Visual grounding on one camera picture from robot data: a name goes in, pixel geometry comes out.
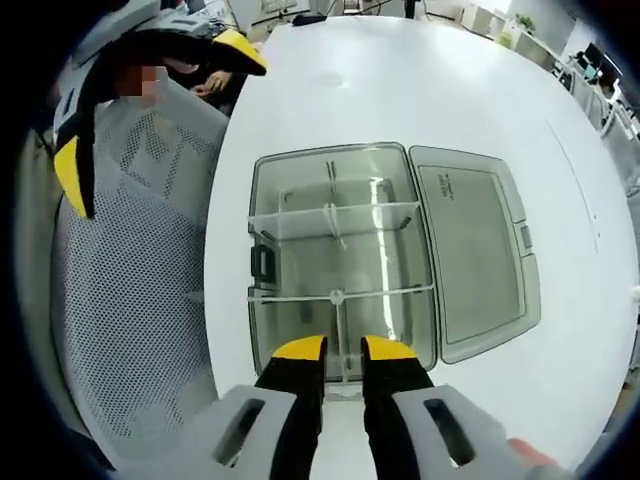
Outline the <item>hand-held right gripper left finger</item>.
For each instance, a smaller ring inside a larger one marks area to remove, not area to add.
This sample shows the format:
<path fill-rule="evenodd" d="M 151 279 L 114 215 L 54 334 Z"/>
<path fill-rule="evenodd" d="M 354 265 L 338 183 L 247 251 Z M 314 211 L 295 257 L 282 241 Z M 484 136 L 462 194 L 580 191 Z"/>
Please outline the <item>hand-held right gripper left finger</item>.
<path fill-rule="evenodd" d="M 194 417 L 165 457 L 165 479 L 307 479 L 322 430 L 328 339 L 276 349 L 253 385 Z"/>

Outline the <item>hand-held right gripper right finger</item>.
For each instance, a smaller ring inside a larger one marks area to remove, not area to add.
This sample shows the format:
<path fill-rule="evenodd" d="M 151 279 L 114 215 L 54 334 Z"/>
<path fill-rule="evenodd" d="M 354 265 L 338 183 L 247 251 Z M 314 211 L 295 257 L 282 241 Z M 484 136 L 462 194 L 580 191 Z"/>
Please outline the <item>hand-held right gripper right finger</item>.
<path fill-rule="evenodd" d="M 380 479 L 514 479 L 504 428 L 449 385 L 436 386 L 407 345 L 361 339 L 364 425 Z"/>

